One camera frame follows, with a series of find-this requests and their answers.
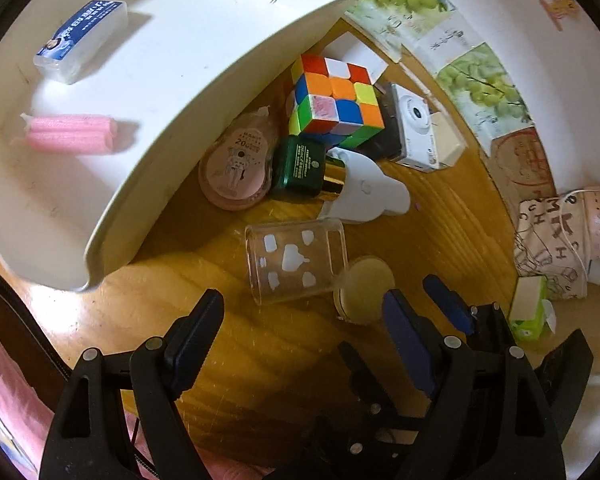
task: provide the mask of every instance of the pink roll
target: pink roll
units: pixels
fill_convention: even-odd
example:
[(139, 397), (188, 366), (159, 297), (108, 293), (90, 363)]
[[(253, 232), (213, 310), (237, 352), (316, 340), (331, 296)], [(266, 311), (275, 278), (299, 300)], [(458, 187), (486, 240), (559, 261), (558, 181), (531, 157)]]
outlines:
[(116, 121), (104, 115), (56, 115), (31, 117), (22, 114), (29, 131), (35, 132), (108, 132), (113, 137), (118, 132)]
[(107, 155), (113, 151), (113, 136), (108, 132), (27, 132), (25, 142), (32, 149), (47, 153)]

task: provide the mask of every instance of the green bottle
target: green bottle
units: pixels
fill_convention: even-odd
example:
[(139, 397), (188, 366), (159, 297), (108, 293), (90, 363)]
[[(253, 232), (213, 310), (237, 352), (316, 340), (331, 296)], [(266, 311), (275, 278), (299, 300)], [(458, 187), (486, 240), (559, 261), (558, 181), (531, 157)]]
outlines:
[(336, 200), (346, 178), (344, 163), (327, 155), (317, 140), (288, 136), (273, 157), (269, 195), (283, 202), (308, 202), (314, 198)]

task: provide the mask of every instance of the colorful puzzle cube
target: colorful puzzle cube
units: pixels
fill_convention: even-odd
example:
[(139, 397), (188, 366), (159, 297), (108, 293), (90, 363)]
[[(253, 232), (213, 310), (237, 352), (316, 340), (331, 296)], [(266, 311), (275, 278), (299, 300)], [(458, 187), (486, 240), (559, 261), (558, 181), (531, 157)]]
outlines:
[(366, 68), (303, 54), (291, 67), (294, 89), (286, 101), (289, 134), (324, 136), (355, 148), (384, 129)]

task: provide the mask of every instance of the blue label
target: blue label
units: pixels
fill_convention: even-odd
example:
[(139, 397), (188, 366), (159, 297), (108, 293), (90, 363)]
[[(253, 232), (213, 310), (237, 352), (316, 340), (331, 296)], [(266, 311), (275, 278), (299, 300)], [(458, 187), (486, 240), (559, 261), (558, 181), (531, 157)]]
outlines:
[(64, 59), (78, 41), (120, 5), (122, 2), (91, 0), (56, 30), (53, 38), (46, 42), (38, 55), (58, 61)]

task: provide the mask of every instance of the wooden table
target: wooden table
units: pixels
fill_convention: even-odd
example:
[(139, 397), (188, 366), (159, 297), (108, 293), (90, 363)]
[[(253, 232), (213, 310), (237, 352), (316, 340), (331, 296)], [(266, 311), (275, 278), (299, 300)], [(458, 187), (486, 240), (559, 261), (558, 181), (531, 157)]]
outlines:
[[(349, 30), (334, 27), (321, 47)], [(411, 210), (398, 217), (345, 227), (350, 259), (372, 254), (393, 269), (397, 286), (416, 311), (443, 333), (456, 333), (421, 286), (438, 274), (469, 304), (508, 306), (516, 282), (513, 227), (478, 156), (478, 145), (433, 79), (413, 58), (404, 63), (452, 112), (469, 147), (455, 167), (419, 173), (392, 163), (382, 170), (403, 181)], [(418, 92), (402, 70), (387, 77)], [(283, 98), (276, 82), (253, 107)], [(382, 326), (339, 321), (331, 296), (256, 306), (251, 298), (243, 234), (248, 224), (313, 219), (320, 205), (264, 201), (241, 213), (222, 211), (203, 197), (193, 171), (169, 202), (136, 259), (89, 294), (59, 292), (10, 281), (69, 364), (89, 346), (107, 353), (135, 349), (189, 313), (207, 288), (224, 296), (226, 315), (194, 388), (179, 409), (196, 444), (260, 465), (274, 465), (298, 450), (303, 433), (324, 413), (350, 424), (360, 407), (336, 346), (351, 342), (387, 390), (417, 411), (422, 397), (410, 386)], [(125, 404), (133, 409), (132, 396)]]

